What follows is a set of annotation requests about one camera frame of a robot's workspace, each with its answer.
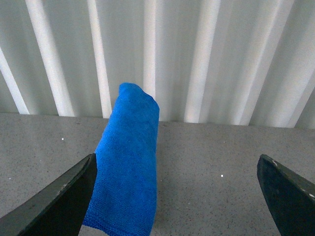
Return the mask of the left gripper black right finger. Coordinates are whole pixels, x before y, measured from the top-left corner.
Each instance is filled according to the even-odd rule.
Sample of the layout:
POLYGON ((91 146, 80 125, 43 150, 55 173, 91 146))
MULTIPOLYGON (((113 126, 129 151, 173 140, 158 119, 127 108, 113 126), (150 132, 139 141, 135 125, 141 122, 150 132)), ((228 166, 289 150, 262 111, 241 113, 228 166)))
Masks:
POLYGON ((313 236, 315 185, 265 154, 259 158, 257 178, 280 234, 313 236))

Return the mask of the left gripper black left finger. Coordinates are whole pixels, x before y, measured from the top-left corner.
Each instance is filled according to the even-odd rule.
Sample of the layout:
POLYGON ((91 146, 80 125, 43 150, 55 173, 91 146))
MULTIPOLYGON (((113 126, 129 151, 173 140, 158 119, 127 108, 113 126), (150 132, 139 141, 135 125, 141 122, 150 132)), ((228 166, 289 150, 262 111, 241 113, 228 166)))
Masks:
POLYGON ((0 219, 2 236, 76 236, 97 174, 96 155, 80 162, 0 219))

